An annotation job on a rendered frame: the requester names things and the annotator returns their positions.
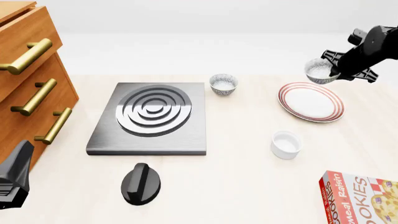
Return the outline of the white ramekin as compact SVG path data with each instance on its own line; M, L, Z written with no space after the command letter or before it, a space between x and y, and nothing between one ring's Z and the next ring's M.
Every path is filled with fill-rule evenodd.
M271 140L271 152L283 160L292 160L296 158L301 151L301 140L292 132L275 132Z

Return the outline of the flat stove plate with rings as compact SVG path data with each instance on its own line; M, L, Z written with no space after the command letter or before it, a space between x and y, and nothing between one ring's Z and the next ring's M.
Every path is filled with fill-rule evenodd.
M91 135L91 156L204 156L204 83L118 83Z

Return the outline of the wooden drawer, slightly open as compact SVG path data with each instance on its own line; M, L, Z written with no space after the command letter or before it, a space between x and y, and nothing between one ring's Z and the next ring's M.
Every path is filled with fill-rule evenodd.
M12 63L28 51L27 43L42 39L50 39L52 47L21 74L0 70L0 102L62 46L46 7L32 7L26 14L0 27L0 63Z

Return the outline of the white plate with red rings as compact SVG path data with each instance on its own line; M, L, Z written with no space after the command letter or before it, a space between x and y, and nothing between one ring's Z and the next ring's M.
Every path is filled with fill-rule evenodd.
M345 113L338 95L313 83L287 83L279 89L277 100L290 114L314 123L338 121Z

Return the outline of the wooden cabinet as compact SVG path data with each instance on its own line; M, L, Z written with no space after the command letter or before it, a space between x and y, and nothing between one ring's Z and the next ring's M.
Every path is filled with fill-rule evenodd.
M61 46L46 7L0 1L0 162L26 140L35 164L71 115L79 96Z

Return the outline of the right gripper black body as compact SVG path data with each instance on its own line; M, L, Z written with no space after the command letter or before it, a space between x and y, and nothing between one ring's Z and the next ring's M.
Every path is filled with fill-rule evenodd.
M341 52L333 52L331 50L325 50L321 56L322 59L329 61L332 66L336 65L338 67L338 61L344 54ZM370 68L367 68L357 74L352 75L355 78L366 80L368 83L374 83L379 77L378 74L373 72Z

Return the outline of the round black stove knob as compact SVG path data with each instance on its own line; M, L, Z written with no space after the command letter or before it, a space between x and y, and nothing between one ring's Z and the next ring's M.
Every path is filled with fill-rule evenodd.
M159 174L145 163L138 163L121 183L121 193L130 205L141 206L158 196L161 188Z

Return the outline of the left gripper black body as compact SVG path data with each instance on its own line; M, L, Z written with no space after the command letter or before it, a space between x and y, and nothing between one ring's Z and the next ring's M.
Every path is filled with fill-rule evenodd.
M24 204L30 187L18 182L0 178L0 209L21 208Z

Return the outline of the patterned bowl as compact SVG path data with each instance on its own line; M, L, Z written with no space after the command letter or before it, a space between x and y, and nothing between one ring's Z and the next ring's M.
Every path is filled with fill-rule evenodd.
M307 78L316 84L324 85L335 81L339 74L330 76L333 64L327 59L316 58L305 64L304 72Z
M209 79L209 84L214 93L221 96L232 94L238 86L235 76L229 74L216 74Z

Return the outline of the red cookies box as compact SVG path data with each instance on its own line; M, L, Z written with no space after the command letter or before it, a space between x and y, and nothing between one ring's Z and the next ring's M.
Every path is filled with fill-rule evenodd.
M398 224L398 182L326 171L319 186L328 224Z

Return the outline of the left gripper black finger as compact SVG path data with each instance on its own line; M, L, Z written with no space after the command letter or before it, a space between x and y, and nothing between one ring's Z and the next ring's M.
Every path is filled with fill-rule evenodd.
M29 167L34 146L28 141L21 141L4 162L0 164L0 184L12 184L29 190Z

